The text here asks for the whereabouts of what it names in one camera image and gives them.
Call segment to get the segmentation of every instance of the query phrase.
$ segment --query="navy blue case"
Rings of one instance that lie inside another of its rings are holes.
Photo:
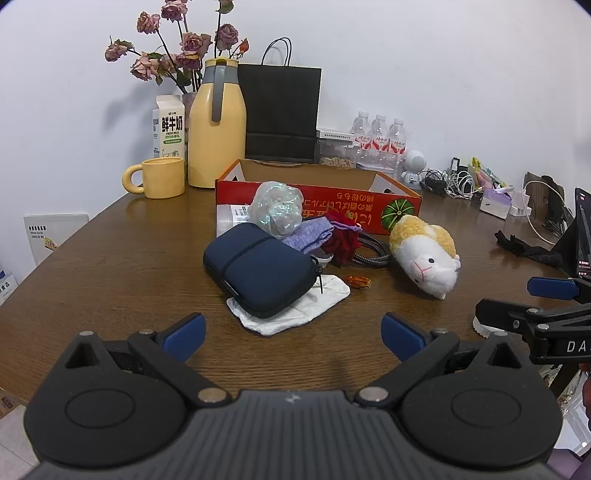
[[[254,223],[239,223],[203,253],[210,275],[251,315],[269,318],[312,288],[322,268]]]

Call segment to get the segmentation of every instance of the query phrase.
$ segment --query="plastic bag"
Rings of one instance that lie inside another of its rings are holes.
[[[262,183],[248,207],[251,222],[275,238],[291,235],[301,225],[301,204],[304,197],[300,189],[278,181]]]

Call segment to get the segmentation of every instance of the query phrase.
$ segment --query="wooden table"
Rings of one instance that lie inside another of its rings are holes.
[[[530,297],[526,282],[559,272],[496,246],[499,229],[539,244],[524,218],[504,222],[465,200],[429,193],[420,217],[444,226],[462,259],[446,300],[424,294],[397,265],[329,266],[330,274],[366,275],[373,285],[353,290],[307,325],[262,338],[231,315],[227,295],[203,268],[203,251],[216,231],[213,192],[188,187],[168,200],[128,194],[49,256],[0,307],[0,387],[27,401],[80,330],[125,339],[140,328],[162,330],[202,312],[207,338],[189,364],[232,394],[240,388],[352,392],[397,363],[380,338],[385,312],[427,330],[445,326],[477,339],[472,319],[484,297],[558,304]]]

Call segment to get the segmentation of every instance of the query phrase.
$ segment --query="watermelon illustration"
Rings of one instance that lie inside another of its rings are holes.
[[[413,204],[406,199],[393,200],[382,210],[382,226],[391,232],[403,215],[414,215]]]

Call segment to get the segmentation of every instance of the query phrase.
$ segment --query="white cable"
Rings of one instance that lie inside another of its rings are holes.
[[[466,185],[470,186],[469,192],[465,191]],[[474,179],[472,178],[472,175],[470,175],[470,173],[466,170],[463,170],[458,173],[452,173],[449,176],[449,179],[447,181],[446,193],[451,198],[463,198],[466,200],[470,200],[472,198],[472,195],[474,195],[474,193],[477,191],[478,188],[476,188],[474,184]]]
[[[550,190],[552,190],[556,195],[558,195],[558,198],[562,201],[562,204],[564,206],[566,206],[564,199],[561,197],[560,193],[558,193],[556,190],[554,190],[550,185],[548,185],[546,182],[544,181],[539,181],[539,180],[530,180],[528,183],[525,184],[525,186],[523,187],[523,189],[521,190],[521,199],[523,201],[523,206],[525,207],[525,213],[526,213],[526,217],[527,217],[527,221],[530,223],[530,227],[531,229],[535,232],[535,234],[537,236],[539,236],[544,242],[550,244],[550,245],[556,245],[554,242],[551,242],[550,240],[546,240],[543,236],[541,236],[538,231],[534,228],[534,224],[531,223],[531,219],[530,216],[527,215],[527,205],[525,204],[525,189],[527,188],[527,186],[530,183],[541,183],[542,185],[546,185]]]

